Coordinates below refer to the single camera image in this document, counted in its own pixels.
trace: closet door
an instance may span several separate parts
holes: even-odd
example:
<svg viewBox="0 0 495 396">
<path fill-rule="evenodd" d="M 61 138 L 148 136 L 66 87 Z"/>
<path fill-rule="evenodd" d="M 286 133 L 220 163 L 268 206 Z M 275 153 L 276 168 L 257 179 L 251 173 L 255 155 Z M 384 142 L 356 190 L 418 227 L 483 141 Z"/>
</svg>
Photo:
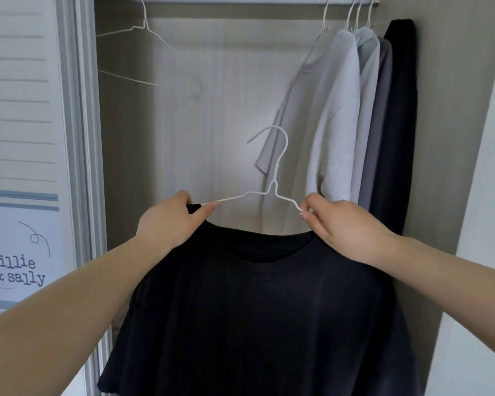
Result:
<svg viewBox="0 0 495 396">
<path fill-rule="evenodd" d="M 0 0 L 0 312 L 106 249 L 92 3 Z"/>
</svg>

